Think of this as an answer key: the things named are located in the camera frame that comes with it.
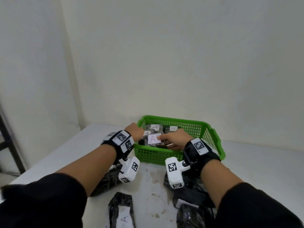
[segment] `white table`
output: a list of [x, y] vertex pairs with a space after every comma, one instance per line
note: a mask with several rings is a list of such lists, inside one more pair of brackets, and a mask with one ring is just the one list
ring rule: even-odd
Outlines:
[[[110, 132], [121, 129], [119, 126], [91, 124], [12, 184], [27, 184], [57, 171], [97, 148]], [[226, 141], [222, 146], [226, 152], [223, 163], [230, 170], [304, 220], [304, 152]], [[132, 195], [138, 228], [176, 227], [177, 209], [172, 205], [172, 193], [162, 185], [165, 170], [165, 166], [141, 163], [134, 182], [89, 198], [82, 218], [84, 227], [109, 228], [108, 203], [118, 191]]]

